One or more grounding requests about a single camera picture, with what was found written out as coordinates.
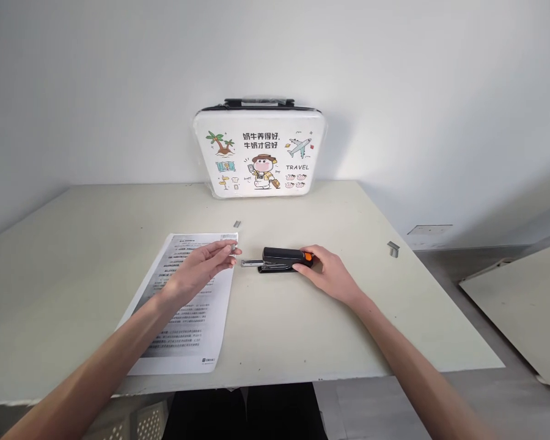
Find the black stapler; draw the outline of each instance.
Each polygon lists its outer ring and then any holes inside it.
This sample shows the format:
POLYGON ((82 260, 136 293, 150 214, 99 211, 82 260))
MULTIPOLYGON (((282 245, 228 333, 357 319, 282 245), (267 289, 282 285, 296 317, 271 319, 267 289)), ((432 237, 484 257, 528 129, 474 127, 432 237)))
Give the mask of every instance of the black stapler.
POLYGON ((256 267, 259 273, 295 272, 295 263, 312 267, 314 255, 298 249, 281 249, 280 247, 264 247, 262 260, 243 260, 242 267, 256 267))

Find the airplane drawing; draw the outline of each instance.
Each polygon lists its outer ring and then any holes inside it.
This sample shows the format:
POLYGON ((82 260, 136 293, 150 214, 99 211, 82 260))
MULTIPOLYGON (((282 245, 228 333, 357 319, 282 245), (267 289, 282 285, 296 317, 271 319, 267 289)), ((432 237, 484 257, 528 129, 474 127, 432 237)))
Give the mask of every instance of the airplane drawing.
POLYGON ((297 147, 291 151, 288 150, 287 152, 291 155, 291 157, 293 157, 295 153, 299 152, 299 154, 301 154, 301 158, 303 159, 306 155, 306 145, 312 142, 312 140, 306 139, 305 141, 298 141, 297 139, 290 139, 290 141, 296 144, 297 147))

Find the printed document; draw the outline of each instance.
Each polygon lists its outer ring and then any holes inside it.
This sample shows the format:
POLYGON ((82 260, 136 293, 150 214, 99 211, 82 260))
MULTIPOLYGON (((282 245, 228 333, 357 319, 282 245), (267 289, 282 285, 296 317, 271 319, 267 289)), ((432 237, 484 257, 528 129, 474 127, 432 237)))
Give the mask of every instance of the printed document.
MULTIPOLYGON (((159 292, 191 251, 237 233, 170 234, 118 327, 159 292)), ((233 269, 216 275, 157 335, 129 375, 210 373, 216 367, 226 323, 233 269)))

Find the finger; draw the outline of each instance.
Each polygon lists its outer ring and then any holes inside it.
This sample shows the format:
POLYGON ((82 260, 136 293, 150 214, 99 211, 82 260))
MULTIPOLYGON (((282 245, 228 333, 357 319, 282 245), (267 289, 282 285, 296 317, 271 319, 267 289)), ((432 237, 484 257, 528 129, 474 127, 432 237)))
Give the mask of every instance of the finger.
POLYGON ((212 253, 215 251, 220 251, 226 245, 232 246, 233 244, 238 244, 238 242, 236 240, 221 240, 215 241, 214 243, 206 244, 205 246, 198 247, 198 249, 204 249, 209 253, 212 253))
POLYGON ((325 247, 319 246, 317 244, 302 247, 300 251, 310 252, 311 254, 314 254, 316 257, 318 257, 320 260, 325 259, 326 256, 332 254, 332 252, 327 250, 325 247))
POLYGON ((228 244, 220 249, 212 258, 206 260, 203 264, 207 266, 208 270, 211 270, 219 264, 224 263, 224 260, 230 255, 231 251, 232 248, 228 244))
POLYGON ((309 267, 301 265, 299 263, 296 263, 293 265, 293 268, 297 270, 297 272, 301 273, 304 277, 308 278, 311 282, 316 284, 316 282, 320 279, 321 274, 311 270, 309 267))
MULTIPOLYGON (((222 249, 218 249, 217 251, 214 251, 210 254, 210 258, 212 258, 214 255, 216 255, 218 252, 220 252, 222 249)), ((243 251, 241 251, 240 249, 236 248, 233 252, 230 253, 230 255, 240 255, 242 254, 243 251)))
POLYGON ((216 266, 210 271, 210 279, 214 278, 223 270, 232 269, 233 267, 234 267, 234 264, 232 262, 219 264, 218 266, 216 266))

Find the case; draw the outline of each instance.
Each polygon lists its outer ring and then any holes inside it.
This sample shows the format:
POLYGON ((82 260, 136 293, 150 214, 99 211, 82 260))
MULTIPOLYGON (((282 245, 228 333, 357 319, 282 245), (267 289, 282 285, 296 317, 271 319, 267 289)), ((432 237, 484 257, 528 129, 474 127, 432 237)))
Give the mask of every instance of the case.
POLYGON ((292 99, 226 99, 200 110, 193 128, 215 197, 301 196, 314 180, 326 120, 292 99))

